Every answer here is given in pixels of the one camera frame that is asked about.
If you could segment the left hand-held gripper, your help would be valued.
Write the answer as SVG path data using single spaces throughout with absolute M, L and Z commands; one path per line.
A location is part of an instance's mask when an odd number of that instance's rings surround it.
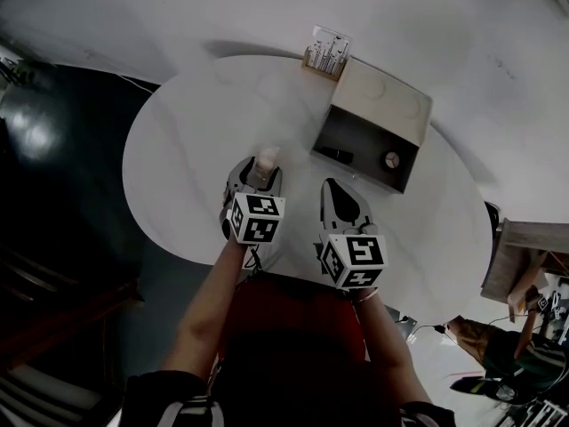
M 225 239 L 238 243 L 270 244 L 285 215 L 280 197 L 283 171 L 277 166 L 262 172 L 256 157 L 239 162 L 228 175 L 220 226 Z

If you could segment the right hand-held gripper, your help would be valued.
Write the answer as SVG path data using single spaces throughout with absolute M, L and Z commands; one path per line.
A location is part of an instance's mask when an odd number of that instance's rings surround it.
M 385 237 L 379 231 L 374 236 L 342 233 L 348 227 L 374 223 L 368 202 L 349 185 L 326 178 L 321 187 L 320 222 L 323 247 L 318 259 L 333 286 L 340 290 L 376 288 L 389 266 Z

